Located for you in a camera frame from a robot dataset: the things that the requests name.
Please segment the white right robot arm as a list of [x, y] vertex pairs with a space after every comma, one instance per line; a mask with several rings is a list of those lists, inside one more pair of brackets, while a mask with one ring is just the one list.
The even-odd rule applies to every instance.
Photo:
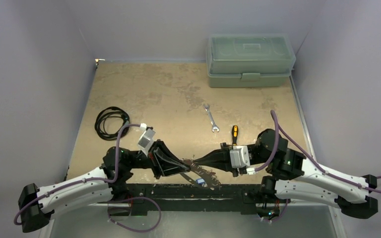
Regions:
[[[228, 145], [193, 160], [195, 166], [207, 166], [233, 176], [255, 174], [255, 165], [263, 164], [272, 154], [275, 131], [262, 131], [254, 144]], [[288, 140], [278, 137], [278, 147], [272, 161], [266, 166], [256, 192], [247, 192], [251, 200], [263, 205], [306, 200], [339, 208], [349, 217], [368, 219], [378, 212], [378, 201], [369, 196], [369, 189], [377, 187], [377, 177], [351, 176], [321, 166], [298, 151], [288, 148]]]

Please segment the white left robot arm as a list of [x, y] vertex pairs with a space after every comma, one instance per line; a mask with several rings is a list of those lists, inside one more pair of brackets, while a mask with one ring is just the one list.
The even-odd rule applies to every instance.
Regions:
[[68, 209], [111, 200], [124, 202], [133, 197], [127, 187], [133, 169], [150, 169], [157, 179], [191, 170], [161, 140], [152, 142], [148, 150], [112, 147], [101, 166], [83, 175], [43, 187], [34, 183], [26, 185], [18, 200], [19, 212], [14, 224], [21, 226], [24, 233], [30, 233], [45, 227]]

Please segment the key with blue tag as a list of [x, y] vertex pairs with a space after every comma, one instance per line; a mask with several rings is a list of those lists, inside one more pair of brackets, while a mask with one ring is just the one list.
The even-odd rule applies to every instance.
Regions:
[[200, 186], [202, 186], [202, 187], [207, 187], [207, 184], [206, 184], [206, 182], [205, 182], [204, 179], [202, 179], [202, 178], [198, 178], [198, 179], [196, 179], [195, 181], [196, 181], [196, 183], [197, 183], [198, 185], [200, 185]]

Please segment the grey key holder plate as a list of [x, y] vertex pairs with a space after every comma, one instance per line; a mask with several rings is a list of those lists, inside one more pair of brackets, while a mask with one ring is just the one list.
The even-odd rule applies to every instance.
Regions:
[[[221, 183], [218, 180], [215, 172], [208, 171], [204, 169], [203, 167], [196, 165], [191, 159], [182, 159], [182, 162], [190, 167], [190, 170], [188, 172], [180, 173], [180, 175], [187, 182], [190, 182], [195, 187], [202, 188], [202, 189], [210, 189], [213, 191], [220, 189]], [[187, 173], [194, 173], [198, 175], [201, 179], [204, 180], [204, 183], [206, 184], [206, 186], [203, 186], [202, 184], [198, 183], [196, 180], [189, 177]]]

